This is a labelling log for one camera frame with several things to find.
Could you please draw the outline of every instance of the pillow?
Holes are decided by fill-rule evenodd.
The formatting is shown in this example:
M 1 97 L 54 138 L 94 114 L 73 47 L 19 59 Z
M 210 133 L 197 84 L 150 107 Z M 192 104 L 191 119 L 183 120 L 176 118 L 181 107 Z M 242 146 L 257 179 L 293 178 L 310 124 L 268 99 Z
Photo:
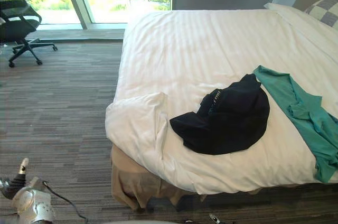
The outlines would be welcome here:
M 305 13 L 338 30 L 338 0 L 320 0 Z

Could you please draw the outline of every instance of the green shirt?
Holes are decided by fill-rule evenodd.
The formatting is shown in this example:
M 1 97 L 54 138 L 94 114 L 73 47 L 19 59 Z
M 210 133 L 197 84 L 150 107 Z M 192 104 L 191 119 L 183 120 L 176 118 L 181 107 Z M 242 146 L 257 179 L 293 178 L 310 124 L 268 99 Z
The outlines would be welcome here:
M 338 170 L 338 120 L 322 108 L 321 96 L 305 92 L 290 74 L 263 66 L 256 68 L 254 74 L 316 157 L 316 179 L 327 183 Z

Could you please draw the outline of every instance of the black cable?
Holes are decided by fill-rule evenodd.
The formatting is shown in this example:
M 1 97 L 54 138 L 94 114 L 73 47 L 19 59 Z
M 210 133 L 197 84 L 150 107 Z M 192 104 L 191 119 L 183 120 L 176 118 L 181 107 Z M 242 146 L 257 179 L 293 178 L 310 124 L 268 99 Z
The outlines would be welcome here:
M 68 202 L 72 207 L 74 207 L 75 212 L 77 213 L 77 215 L 78 215 L 80 218 L 84 219 L 85 224 L 88 223 L 88 221 L 89 221 L 88 218 L 86 218 L 85 216 L 82 216 L 82 215 L 79 213 L 79 211 L 78 211 L 78 209 L 77 209 L 77 207 L 76 207 L 76 205 L 75 205 L 74 203 L 72 203 L 70 200 L 64 198 L 63 196 L 58 195 L 56 192 L 54 192 L 54 191 L 47 185 L 47 181 L 43 181 L 42 184 L 43 184 L 43 185 L 44 185 L 44 186 L 45 186 L 52 194 L 54 194 L 55 196 L 59 197 L 60 199 L 63 199 L 64 201 Z
M 0 217 L 12 216 L 17 215 L 17 212 L 9 213 L 9 214 L 0 214 Z

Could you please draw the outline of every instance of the black mesh chair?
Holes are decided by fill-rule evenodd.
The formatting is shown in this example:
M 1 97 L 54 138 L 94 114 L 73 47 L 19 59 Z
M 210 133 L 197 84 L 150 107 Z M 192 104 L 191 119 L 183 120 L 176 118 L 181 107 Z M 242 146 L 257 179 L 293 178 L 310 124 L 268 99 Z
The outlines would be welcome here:
M 42 61 L 35 55 L 33 48 L 52 45 L 54 51 L 58 49 L 54 43 L 40 43 L 39 39 L 28 42 L 25 39 L 29 33 L 36 31 L 42 21 L 41 16 L 26 0 L 0 0 L 0 17 L 5 21 L 0 25 L 0 43 L 16 42 L 18 44 L 13 47 L 14 55 L 9 59 L 10 67 L 15 66 L 13 60 L 25 51 L 30 51 L 37 64 L 41 65 Z

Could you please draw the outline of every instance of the white bedsheet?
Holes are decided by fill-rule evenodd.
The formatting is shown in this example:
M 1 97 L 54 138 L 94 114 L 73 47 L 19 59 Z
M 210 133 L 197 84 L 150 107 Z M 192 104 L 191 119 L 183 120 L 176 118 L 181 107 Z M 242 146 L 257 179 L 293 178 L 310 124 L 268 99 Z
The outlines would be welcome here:
M 129 24 L 107 137 L 152 173 L 199 194 L 318 182 L 314 155 L 264 87 L 267 130 L 246 151 L 195 153 L 168 122 L 260 64 L 289 72 L 338 117 L 338 32 L 294 8 L 268 7 L 158 12 Z

